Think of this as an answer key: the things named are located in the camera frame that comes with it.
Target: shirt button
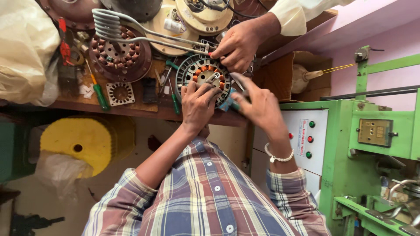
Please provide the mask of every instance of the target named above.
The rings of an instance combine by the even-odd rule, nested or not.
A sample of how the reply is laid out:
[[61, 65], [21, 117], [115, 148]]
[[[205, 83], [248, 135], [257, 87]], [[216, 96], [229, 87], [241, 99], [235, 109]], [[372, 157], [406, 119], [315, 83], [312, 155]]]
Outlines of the shirt button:
[[226, 227], [226, 231], [227, 231], [228, 233], [232, 233], [232, 232], [234, 231], [234, 226], [233, 226], [233, 225], [228, 225], [228, 226]]

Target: green machine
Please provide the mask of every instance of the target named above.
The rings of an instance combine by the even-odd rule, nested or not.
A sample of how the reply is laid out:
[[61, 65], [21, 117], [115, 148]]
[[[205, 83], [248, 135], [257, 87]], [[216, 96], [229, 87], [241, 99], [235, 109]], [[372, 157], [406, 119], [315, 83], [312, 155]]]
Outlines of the green machine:
[[[327, 113], [322, 137], [325, 145], [322, 144], [319, 158], [319, 162], [323, 162], [322, 174], [318, 174], [319, 210], [325, 214], [333, 236], [420, 236], [420, 162], [417, 162], [420, 160], [420, 85], [366, 91], [368, 74], [418, 65], [420, 54], [369, 65], [370, 50], [366, 46], [355, 53], [358, 66], [355, 94], [322, 97], [319, 102], [281, 104], [281, 110], [291, 132], [291, 144], [302, 131], [302, 124], [312, 122], [307, 127], [310, 131], [317, 121], [309, 117], [299, 125], [299, 117], [289, 118], [289, 113], [317, 110]], [[392, 111], [366, 100], [367, 97], [405, 93], [417, 93], [415, 111]], [[297, 128], [292, 131], [293, 122], [300, 126], [299, 131]], [[299, 144], [294, 145], [300, 143], [301, 135], [292, 145], [299, 166], [302, 167], [302, 158], [309, 161], [315, 157], [310, 145], [317, 143], [316, 135], [319, 136], [305, 137], [305, 142], [311, 143], [306, 150]], [[256, 148], [259, 139], [254, 139], [254, 160], [261, 151]], [[251, 178], [256, 165], [259, 164], [252, 163]], [[360, 222], [356, 234], [355, 220], [356, 224]]]

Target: white plastic bag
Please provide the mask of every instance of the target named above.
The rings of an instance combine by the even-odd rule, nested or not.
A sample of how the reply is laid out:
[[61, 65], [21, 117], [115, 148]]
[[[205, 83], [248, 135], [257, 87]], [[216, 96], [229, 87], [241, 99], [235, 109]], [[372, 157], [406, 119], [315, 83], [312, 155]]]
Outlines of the white plastic bag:
[[[52, 63], [48, 77], [45, 72], [59, 44], [58, 30], [34, 0], [0, 1], [0, 99], [53, 103], [58, 96], [57, 63]], [[44, 88], [48, 94], [43, 95]]]
[[93, 168], [69, 155], [41, 151], [35, 176], [45, 185], [57, 189], [58, 199], [77, 202], [76, 181], [92, 177]]

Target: workbench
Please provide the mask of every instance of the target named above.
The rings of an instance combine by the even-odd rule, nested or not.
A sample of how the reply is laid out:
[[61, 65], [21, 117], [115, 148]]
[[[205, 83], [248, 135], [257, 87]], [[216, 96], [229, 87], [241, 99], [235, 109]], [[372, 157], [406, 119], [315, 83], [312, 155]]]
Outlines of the workbench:
[[[183, 61], [183, 58], [178, 60], [178, 64]], [[85, 71], [87, 74], [83, 76], [82, 80], [84, 85], [90, 86], [92, 83], [92, 79], [89, 75], [89, 70], [85, 64]], [[165, 61], [163, 60], [153, 60], [152, 66], [145, 77], [156, 78], [155, 69], [162, 75], [165, 68]], [[108, 80], [103, 77], [97, 71], [92, 71], [95, 75], [95, 78], [99, 85], [101, 85], [102, 92], [104, 96], [107, 98], [107, 102], [109, 104], [108, 93], [106, 91], [106, 84], [112, 83], [114, 81]], [[175, 84], [175, 74], [176, 70], [172, 70], [169, 76], [172, 85]], [[171, 121], [182, 121], [182, 113], [180, 115], [176, 115], [173, 109], [173, 102], [171, 98], [171, 94], [164, 94], [161, 93], [158, 96], [158, 100], [156, 103], [143, 103], [143, 85], [141, 80], [133, 82], [133, 93], [135, 102], [120, 106], [110, 106], [109, 111], [101, 110], [96, 93], [94, 93], [91, 99], [84, 98], [83, 95], [79, 95], [78, 97], [62, 97], [59, 96], [57, 100], [50, 105], [50, 108], [60, 108], [60, 109], [67, 109], [67, 110], [79, 110], [79, 111], [86, 111], [86, 112], [97, 112], [97, 113], [109, 113], [109, 114], [116, 114], [116, 115], [128, 115], [128, 116], [137, 116], [137, 117], [146, 117], [146, 118], [156, 118], [156, 119], [164, 119], [164, 120], [171, 120]], [[158, 86], [159, 83], [156, 83], [156, 93], [159, 92], [160, 87]], [[215, 125], [223, 125], [223, 126], [236, 126], [236, 127], [245, 127], [247, 125], [247, 119], [238, 114], [236, 111], [228, 110], [227, 112], [221, 111], [216, 109], [215, 114], [210, 119], [209, 124]]]

